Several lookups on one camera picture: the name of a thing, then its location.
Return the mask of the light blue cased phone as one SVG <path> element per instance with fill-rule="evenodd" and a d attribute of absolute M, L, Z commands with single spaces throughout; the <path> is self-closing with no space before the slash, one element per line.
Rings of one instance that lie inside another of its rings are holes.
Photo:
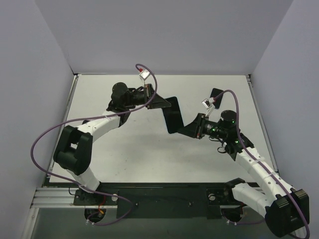
<path fill-rule="evenodd" d="M 178 99 L 170 97 L 166 100 L 171 104 L 168 108 L 162 108 L 167 131 L 169 134 L 177 133 L 180 128 L 184 127 Z"/>

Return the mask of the blue phone black screen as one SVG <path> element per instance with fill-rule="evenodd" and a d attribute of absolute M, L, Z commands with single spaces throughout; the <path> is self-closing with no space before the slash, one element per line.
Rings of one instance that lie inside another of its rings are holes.
<path fill-rule="evenodd" d="M 218 88 L 213 88 L 210 94 L 211 98 L 214 98 L 214 102 L 213 105 L 216 109 L 220 108 L 221 105 L 221 101 L 223 98 L 223 94 L 222 94 L 223 90 L 218 89 Z"/>

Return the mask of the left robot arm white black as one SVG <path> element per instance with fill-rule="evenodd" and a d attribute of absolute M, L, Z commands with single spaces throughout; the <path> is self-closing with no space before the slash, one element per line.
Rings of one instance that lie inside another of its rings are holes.
<path fill-rule="evenodd" d="M 165 109 L 171 107 L 171 103 L 159 96 L 152 84 L 135 89 L 119 82 L 112 88 L 111 101 L 102 118 L 87 119 L 77 127 L 68 125 L 61 133 L 53 160 L 68 171 L 79 183 L 79 187 L 86 191 L 85 199 L 91 205 L 99 204 L 103 198 L 102 191 L 98 189 L 100 181 L 90 169 L 93 143 L 125 124 L 130 116 L 128 111 L 137 106 L 149 110 Z"/>

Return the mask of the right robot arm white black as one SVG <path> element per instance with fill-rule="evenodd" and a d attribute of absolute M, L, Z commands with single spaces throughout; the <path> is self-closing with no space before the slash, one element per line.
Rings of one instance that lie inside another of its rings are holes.
<path fill-rule="evenodd" d="M 310 237 L 309 197 L 304 190 L 296 190 L 285 182 L 263 157 L 254 144 L 240 132 L 236 112 L 226 110 L 217 122 L 205 114 L 198 114 L 193 122 L 180 128 L 178 133 L 201 139 L 209 136 L 223 143 L 226 153 L 256 181 L 262 189 L 255 190 L 237 178 L 226 183 L 223 199 L 229 204 L 242 202 L 259 213 L 270 231 L 277 237 L 305 228 Z"/>

